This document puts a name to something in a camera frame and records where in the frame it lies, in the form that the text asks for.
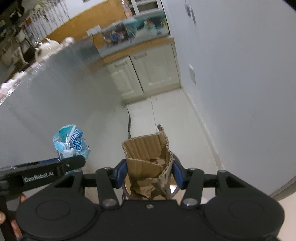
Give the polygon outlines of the person's left hand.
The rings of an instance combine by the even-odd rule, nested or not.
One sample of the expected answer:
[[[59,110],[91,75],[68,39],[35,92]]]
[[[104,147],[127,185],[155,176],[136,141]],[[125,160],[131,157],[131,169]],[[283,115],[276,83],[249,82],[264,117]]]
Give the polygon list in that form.
[[[1,196],[1,233],[4,240],[19,240],[23,237],[16,222],[16,212],[8,210],[5,196]]]

